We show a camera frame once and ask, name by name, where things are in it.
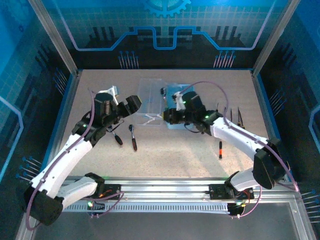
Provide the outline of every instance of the cable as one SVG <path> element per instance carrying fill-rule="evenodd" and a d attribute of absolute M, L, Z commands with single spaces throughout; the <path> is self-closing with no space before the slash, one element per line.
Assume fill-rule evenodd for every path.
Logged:
<path fill-rule="evenodd" d="M 91 112 L 94 113 L 95 112 L 95 96 L 93 95 L 93 92 L 88 89 L 90 91 L 90 95 L 91 95 Z M 40 189 L 40 187 L 42 186 L 43 183 L 46 182 L 46 178 L 48 177 L 49 173 L 52 171 L 52 169 L 55 167 L 55 165 L 57 165 L 57 163 L 64 157 L 64 155 L 66 153 L 68 153 L 75 145 L 78 144 L 78 142 L 80 142 L 81 139 L 83 139 L 87 133 L 89 132 L 92 123 L 94 121 L 94 114 L 91 114 L 90 116 L 90 122 L 86 128 L 86 130 L 84 131 L 84 133 L 73 143 L 71 144 L 65 151 L 63 151 L 57 158 L 56 160 L 54 160 L 54 162 L 50 165 L 50 167 L 48 168 L 48 170 L 44 173 L 41 181 L 38 183 L 38 185 L 35 187 L 30 200 L 28 202 L 27 208 L 26 208 L 26 217 L 25 217 L 25 226 L 29 231 L 33 231 L 35 230 L 41 223 L 39 223 L 38 225 L 36 225 L 35 227 L 31 227 L 30 226 L 30 211 L 31 211 L 31 206 L 32 203 L 34 202 L 35 196 L 38 192 L 38 190 Z"/>
<path fill-rule="evenodd" d="M 186 123 L 185 123 L 183 126 L 184 126 L 185 129 L 187 129 L 189 132 L 192 132 L 192 133 L 194 133 L 194 134 L 200 133 L 200 131 L 192 131 L 192 130 L 190 130 L 189 128 L 187 128 L 187 124 L 186 124 Z"/>
<path fill-rule="evenodd" d="M 119 199 L 115 202 L 114 205 L 112 205 L 112 207 L 110 207 L 107 211 L 105 211 L 104 213 L 100 213 L 100 214 L 96 214 L 96 215 L 91 215 L 91 217 L 95 217 L 95 218 L 99 218 L 99 217 L 102 217 L 103 215 L 106 215 L 108 214 L 112 209 L 114 209 L 116 207 L 116 205 L 121 201 L 121 199 L 124 197 L 125 195 L 125 192 L 123 191 L 120 191 L 118 193 L 115 193 L 115 194 L 112 194 L 110 196 L 106 196 L 106 197 L 102 197 L 102 198 L 90 198 L 90 197 L 85 197 L 83 198 L 84 200 L 89 200 L 89 201 L 95 201 L 95 200 L 108 200 L 108 199 L 111 199 L 113 197 L 116 197 L 118 195 L 122 194 Z"/>
<path fill-rule="evenodd" d="M 225 107 L 224 112 L 223 112 L 223 121 L 224 121 L 224 123 L 225 123 L 229 128 L 231 128 L 232 130 L 236 131 L 237 133 L 239 133 L 239 134 L 241 134 L 241 135 L 243 135 L 243 136 L 245 136 L 245 137 L 247 137 L 247 138 L 255 141 L 256 143 L 259 143 L 260 145 L 262 145 L 263 147 L 265 147 L 266 149 L 268 149 L 268 150 L 275 156 L 275 158 L 279 161 L 279 163 L 281 164 L 281 166 L 284 168 L 286 174 L 287 174 L 288 177 L 291 179 L 291 181 L 292 181 L 292 183 L 293 183 L 293 186 L 294 186 L 294 191 L 295 191 L 295 192 L 299 192 L 298 184 L 297 184 L 297 182 L 295 181 L 294 177 L 292 176 L 290 170 L 287 168 L 286 164 L 285 164 L 284 161 L 281 159 L 281 157 L 280 157 L 270 146 L 268 146 L 268 145 L 265 144 L 264 142 L 258 140 L 257 138 L 249 135 L 248 133 L 246 133 L 246 132 L 244 132 L 244 131 L 242 131 L 242 130 L 240 130 L 240 129 L 238 129 L 238 128 L 236 128 L 236 127 L 234 127 L 234 126 L 232 126 L 232 125 L 229 124 L 229 122 L 227 121 L 227 118 L 226 118 L 226 114 L 227 114 L 227 111 L 228 111 L 228 109 L 229 109 L 229 99 L 228 99 L 227 93 L 225 92 L 225 90 L 224 90 L 220 85 L 218 85 L 217 83 L 215 83 L 215 82 L 213 82 L 213 81 L 198 81 L 198 82 L 195 82 L 195 83 L 189 85 L 189 86 L 186 87 L 185 89 L 183 89 L 183 90 L 180 92 L 180 94 L 184 93 L 186 90 L 188 90 L 188 89 L 191 88 L 192 86 L 194 86 L 194 85 L 196 85 L 196 84 L 200 84 L 200 83 L 213 84 L 213 85 L 215 85 L 216 87 L 218 87 L 218 88 L 222 91 L 222 93 L 223 93 L 223 95 L 224 95 L 224 97 L 225 97 L 225 100 L 226 100 L 226 107 Z"/>
<path fill-rule="evenodd" d="M 245 214 L 243 214 L 243 215 L 240 215 L 240 216 L 238 216 L 238 217 L 239 217 L 239 218 L 242 218 L 242 217 L 245 217 L 245 216 L 249 215 L 250 213 L 252 213 L 252 212 L 255 210 L 255 208 L 258 206 L 258 204 L 259 204 L 259 202 L 260 202 L 260 199 L 261 199 L 261 196 L 262 196 L 262 187 L 260 186 L 260 194 L 259 194 L 258 200 L 256 201 L 256 203 L 255 203 L 255 205 L 253 206 L 253 208 L 252 208 L 250 211 L 248 211 L 247 213 L 245 213 Z"/>

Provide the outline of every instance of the glass panel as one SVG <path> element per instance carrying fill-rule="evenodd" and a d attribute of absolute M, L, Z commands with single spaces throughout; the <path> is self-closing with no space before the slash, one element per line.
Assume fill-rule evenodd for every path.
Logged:
<path fill-rule="evenodd" d="M 44 3 L 80 69 L 227 69 L 253 67 L 287 0 Z"/>
<path fill-rule="evenodd" d="M 39 171 L 70 73 L 27 0 L 1 1 L 0 32 L 0 232 L 14 239 L 16 186 Z"/>
<path fill-rule="evenodd" d="M 300 2 L 260 73 L 302 192 L 320 182 L 319 10 L 319 1 Z"/>

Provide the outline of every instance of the small tool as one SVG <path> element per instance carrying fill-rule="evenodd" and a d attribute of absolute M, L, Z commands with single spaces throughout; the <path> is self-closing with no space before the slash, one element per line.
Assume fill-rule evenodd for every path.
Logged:
<path fill-rule="evenodd" d="M 116 140 L 116 142 L 122 146 L 124 143 L 122 142 L 121 138 L 115 133 L 115 131 L 112 131 L 112 126 L 108 127 L 108 129 L 110 129 L 111 133 L 113 133 L 114 139 Z"/>
<path fill-rule="evenodd" d="M 222 159 L 222 141 L 219 141 L 219 159 Z"/>
<path fill-rule="evenodd" d="M 161 93 L 161 96 L 163 97 L 164 107 L 167 109 L 168 108 L 167 90 L 163 87 L 160 89 L 160 93 Z"/>
<path fill-rule="evenodd" d="M 137 142 L 136 142 L 135 135 L 134 135 L 134 126 L 132 124 L 129 125 L 129 130 L 130 130 L 131 136 L 132 136 L 133 149 L 134 149 L 134 151 L 137 151 L 138 147 L 137 147 Z"/>
<path fill-rule="evenodd" d="M 246 129 L 244 126 L 244 121 L 242 120 L 242 116 L 241 116 L 241 112 L 239 110 L 239 107 L 238 107 L 238 124 L 237 125 L 243 129 Z"/>

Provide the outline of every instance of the metal bar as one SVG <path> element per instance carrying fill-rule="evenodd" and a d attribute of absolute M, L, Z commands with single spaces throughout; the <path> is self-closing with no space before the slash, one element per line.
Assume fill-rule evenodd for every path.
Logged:
<path fill-rule="evenodd" d="M 282 18 L 279 19 L 278 24 L 276 24 L 276 26 L 274 27 L 270 37 L 268 38 L 266 44 L 264 45 L 260 55 L 258 56 L 253 66 L 254 76 L 257 76 L 259 74 L 262 67 L 266 63 L 270 53 L 272 52 L 277 41 L 279 40 L 282 33 L 284 32 L 285 27 L 290 21 L 299 3 L 300 3 L 300 0 L 291 0 L 287 3 L 286 7 L 283 10 Z"/>
<path fill-rule="evenodd" d="M 38 175 L 38 173 L 35 173 L 34 171 L 31 171 L 31 170 L 29 170 L 29 169 L 26 169 L 26 168 L 23 167 L 22 165 L 19 166 L 19 169 L 20 169 L 20 170 L 25 170 L 25 171 L 27 171 L 27 172 L 29 172 L 29 173 L 34 174 L 34 175 Z"/>
<path fill-rule="evenodd" d="M 35 164 L 34 162 L 27 160 L 27 158 L 26 158 L 25 156 L 22 158 L 22 161 L 23 161 L 23 162 L 30 163 L 30 164 L 32 164 L 33 166 L 36 166 L 37 168 L 40 168 L 40 167 L 41 167 L 41 166 Z"/>
<path fill-rule="evenodd" d="M 274 94 L 272 94 L 272 96 L 270 97 L 270 99 L 269 100 L 271 100 L 275 95 L 276 95 L 276 93 L 278 92 L 279 90 L 278 89 L 276 89 L 275 90 L 275 92 L 274 92 Z"/>
<path fill-rule="evenodd" d="M 273 102 L 275 100 L 275 98 L 278 96 L 278 94 L 280 92 L 281 92 L 281 89 L 275 95 L 272 95 L 272 97 L 270 97 L 270 99 L 269 99 L 270 104 L 271 104 L 271 102 Z"/>
<path fill-rule="evenodd" d="M 213 68 L 216 67 L 217 59 L 218 59 L 218 55 L 216 55 L 215 58 L 214 58 Z"/>
<path fill-rule="evenodd" d="M 35 171 L 37 171 L 37 172 L 39 172 L 39 171 L 40 171 L 39 169 L 36 169 L 36 168 L 34 168 L 34 167 L 30 166 L 30 164 L 29 164 L 29 163 L 27 163 L 27 164 L 26 164 L 26 167 L 27 167 L 27 168 L 30 168 L 30 169 L 32 169 L 32 170 L 35 170 Z"/>
<path fill-rule="evenodd" d="M 225 56 L 222 55 L 221 58 L 220 58 L 219 68 L 221 68 L 221 64 L 222 64 L 223 59 L 225 59 Z"/>
<path fill-rule="evenodd" d="M 282 105 L 282 107 L 274 114 L 274 116 L 278 115 L 284 108 L 285 106 Z"/>
<path fill-rule="evenodd" d="M 310 197 L 306 197 L 303 200 L 313 199 L 313 198 L 317 198 L 317 197 L 320 197 L 320 194 L 319 195 L 310 196 Z"/>
<path fill-rule="evenodd" d="M 139 61 L 138 61 L 138 56 L 135 56 L 135 60 L 136 60 L 136 66 L 139 69 Z"/>
<path fill-rule="evenodd" d="M 29 156 L 29 160 L 33 160 L 33 161 L 35 161 L 36 163 L 38 163 L 38 164 L 40 164 L 40 165 L 42 164 L 41 162 L 35 160 L 32 156 Z"/>
<path fill-rule="evenodd" d="M 135 51 L 131 51 L 132 56 L 133 56 L 133 63 L 134 63 L 134 68 L 136 69 L 136 58 L 135 58 Z"/>
<path fill-rule="evenodd" d="M 124 68 L 122 67 L 121 57 L 120 57 L 120 56 L 118 56 L 118 59 L 119 59 L 119 63 L 120 63 L 120 67 L 121 67 L 121 69 L 124 69 Z"/>
<path fill-rule="evenodd" d="M 277 103 L 282 100 L 282 97 L 283 96 L 281 95 L 278 97 L 275 97 L 274 100 L 272 100 L 272 102 L 270 103 L 271 108 L 274 108 L 277 105 Z"/>
<path fill-rule="evenodd" d="M 61 38 L 54 22 L 52 21 L 47 9 L 41 0 L 28 0 L 30 5 L 32 6 L 35 14 L 40 20 L 44 30 L 49 35 L 53 45 L 56 50 L 60 54 L 64 64 L 70 71 L 70 73 L 74 76 L 78 74 L 78 68 L 70 55 L 68 48 L 66 47 L 63 39 Z"/>
<path fill-rule="evenodd" d="M 230 56 L 230 58 L 229 58 L 229 62 L 228 62 L 227 67 L 229 67 L 229 65 L 230 65 L 230 63 L 231 63 L 231 59 L 233 58 L 234 53 L 235 53 L 235 51 L 232 50 L 232 51 L 231 51 L 231 56 Z"/>

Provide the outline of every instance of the metal frame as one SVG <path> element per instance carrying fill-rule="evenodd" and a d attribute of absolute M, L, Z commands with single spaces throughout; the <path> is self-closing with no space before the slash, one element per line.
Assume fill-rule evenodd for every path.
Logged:
<path fill-rule="evenodd" d="M 49 35 L 53 45 L 57 49 L 64 64 L 73 76 L 78 74 L 78 68 L 70 55 L 62 37 L 60 36 L 54 22 L 52 21 L 46 7 L 41 0 L 28 0 L 36 16 L 39 18 L 44 30 Z"/>
<path fill-rule="evenodd" d="M 53 44 L 57 48 L 60 56 L 67 65 L 69 71 L 76 75 L 78 73 L 77 66 L 75 65 L 67 47 L 65 46 L 61 36 L 58 33 L 49 13 L 45 9 L 41 0 L 29 0 L 31 6 L 33 7 L 35 13 L 37 14 L 39 20 L 41 21 L 44 29 L 48 33 Z M 265 64 L 267 58 L 269 57 L 272 49 L 274 48 L 276 42 L 283 33 L 284 28 L 288 24 L 291 16 L 293 15 L 297 5 L 300 0 L 291 0 L 285 10 L 283 11 L 283 17 L 279 20 L 274 31 L 270 35 L 266 45 L 264 46 L 261 54 L 259 55 L 253 71 L 253 80 L 257 79 L 257 76 Z M 79 79 L 71 87 L 71 92 L 77 89 Z M 254 81 L 256 90 L 259 88 L 258 81 Z M 68 97 L 68 101 L 72 103 L 74 99 L 73 96 Z M 268 115 L 266 107 L 261 108 L 262 111 Z M 68 114 L 64 114 L 61 118 L 68 119 Z M 271 135 L 275 132 L 272 130 L 272 124 L 270 119 L 265 119 L 266 125 L 268 125 Z M 55 137 L 55 144 L 49 153 L 49 160 L 55 153 L 59 150 L 59 145 L 61 137 Z M 70 184 L 80 177 L 69 177 L 64 184 Z M 121 184 L 122 190 L 125 192 L 125 197 L 123 199 L 126 203 L 218 203 L 221 201 L 210 200 L 208 194 L 205 191 L 208 190 L 209 184 L 223 184 L 224 179 L 214 179 L 214 178 L 110 178 L 105 181 L 107 184 Z M 255 203 L 258 199 L 259 191 L 254 190 Z M 223 201 L 224 203 L 233 202 L 232 200 Z M 300 193 L 292 192 L 283 186 L 276 186 L 272 190 L 264 189 L 262 192 L 262 198 L 260 203 L 288 203 L 290 210 L 292 212 L 292 217 L 295 223 L 296 230 L 298 232 L 299 238 L 301 240 L 315 240 L 316 236 L 313 232 L 312 225 L 308 218 L 304 203 L 301 199 Z M 30 240 L 34 238 L 37 231 L 29 232 L 25 226 L 25 215 L 23 216 L 20 228 L 16 235 L 16 240 Z M 36 220 L 31 218 L 31 225 L 35 226 Z"/>
<path fill-rule="evenodd" d="M 272 50 L 274 49 L 277 41 L 281 37 L 282 33 L 284 32 L 288 22 L 290 21 L 292 15 L 294 14 L 300 0 L 288 0 L 289 2 L 285 6 L 282 17 L 279 18 L 278 23 L 275 25 L 270 37 L 266 41 L 263 49 L 258 56 L 254 66 L 253 66 L 253 75 L 256 77 L 258 76 L 259 72 L 261 71 L 262 67 L 266 63 L 269 55 L 271 54 Z"/>
<path fill-rule="evenodd" d="M 70 184 L 80 178 L 69 177 L 64 184 Z M 224 181 L 214 178 L 110 178 L 105 180 L 105 183 L 121 184 L 121 190 L 125 192 L 125 203 L 234 203 L 233 200 L 210 200 L 210 196 L 205 194 L 209 184 L 224 184 Z M 256 203 L 259 194 L 259 188 L 256 188 L 252 203 Z M 272 190 L 262 190 L 260 203 L 288 203 L 299 238 L 316 239 L 300 193 L 277 185 Z"/>

